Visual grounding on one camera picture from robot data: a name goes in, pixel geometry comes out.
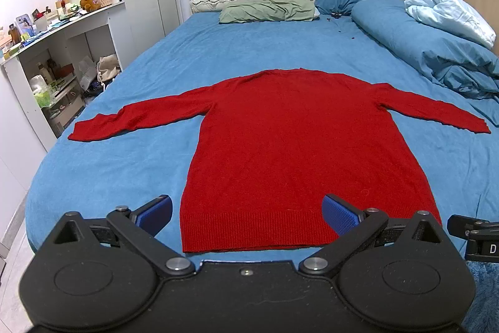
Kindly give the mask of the orange teddy bear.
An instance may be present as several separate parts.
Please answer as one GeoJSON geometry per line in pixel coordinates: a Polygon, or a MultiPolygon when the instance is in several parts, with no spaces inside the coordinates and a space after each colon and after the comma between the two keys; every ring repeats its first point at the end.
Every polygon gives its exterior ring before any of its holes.
{"type": "Polygon", "coordinates": [[[101,8],[99,0],[80,0],[80,8],[87,13],[94,12],[101,8]]]}

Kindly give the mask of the blue fluffy rug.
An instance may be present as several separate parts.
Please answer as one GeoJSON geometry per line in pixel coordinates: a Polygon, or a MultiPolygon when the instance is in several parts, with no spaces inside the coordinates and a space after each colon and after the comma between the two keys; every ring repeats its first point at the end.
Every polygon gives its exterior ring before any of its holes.
{"type": "Polygon", "coordinates": [[[499,332],[499,268],[498,263],[467,262],[476,286],[474,301],[463,320],[472,333],[499,332]]]}

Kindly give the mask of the light blue blanket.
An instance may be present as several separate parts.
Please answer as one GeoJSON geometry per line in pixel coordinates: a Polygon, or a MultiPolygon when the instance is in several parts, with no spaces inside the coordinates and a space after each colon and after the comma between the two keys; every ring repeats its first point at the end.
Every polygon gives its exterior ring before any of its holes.
{"type": "Polygon", "coordinates": [[[406,13],[416,21],[465,38],[491,50],[497,39],[481,14],[463,0],[404,0],[406,13]]]}

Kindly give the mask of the blue rolled duvet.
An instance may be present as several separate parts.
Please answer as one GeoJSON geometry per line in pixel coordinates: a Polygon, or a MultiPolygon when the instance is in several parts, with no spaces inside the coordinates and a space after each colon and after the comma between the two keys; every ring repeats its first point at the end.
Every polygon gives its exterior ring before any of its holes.
{"type": "Polygon", "coordinates": [[[422,24],[404,0],[362,0],[353,21],[366,34],[435,84],[468,99],[498,99],[498,56],[485,47],[422,24]]]}

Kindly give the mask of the green pillow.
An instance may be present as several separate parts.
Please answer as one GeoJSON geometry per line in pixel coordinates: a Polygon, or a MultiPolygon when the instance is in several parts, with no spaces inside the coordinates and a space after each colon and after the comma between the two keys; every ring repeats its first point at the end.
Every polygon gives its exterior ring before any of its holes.
{"type": "Polygon", "coordinates": [[[220,24],[313,21],[320,13],[310,0],[244,0],[225,6],[220,24]]]}

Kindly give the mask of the blue bed sheet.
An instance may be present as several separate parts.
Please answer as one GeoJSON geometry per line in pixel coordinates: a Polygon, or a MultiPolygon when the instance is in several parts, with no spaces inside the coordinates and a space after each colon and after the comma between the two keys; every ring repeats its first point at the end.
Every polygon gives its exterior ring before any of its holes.
{"type": "Polygon", "coordinates": [[[161,194],[159,238],[193,259],[300,261],[336,234],[333,193],[392,217],[498,218],[497,109],[435,85],[351,18],[220,24],[197,13],[70,125],[31,185],[40,247],[74,210],[161,194]]]}

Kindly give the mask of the red knit sweater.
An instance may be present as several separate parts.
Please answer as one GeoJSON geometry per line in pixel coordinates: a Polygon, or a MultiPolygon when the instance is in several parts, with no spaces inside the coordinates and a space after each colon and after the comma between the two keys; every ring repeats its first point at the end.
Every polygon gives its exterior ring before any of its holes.
{"type": "Polygon", "coordinates": [[[395,218],[437,213],[427,177],[394,112],[475,134],[486,122],[455,105],[345,74],[267,70],[143,100],[75,124],[70,138],[107,140],[201,116],[180,203],[186,253],[323,246],[336,195],[395,218]]]}

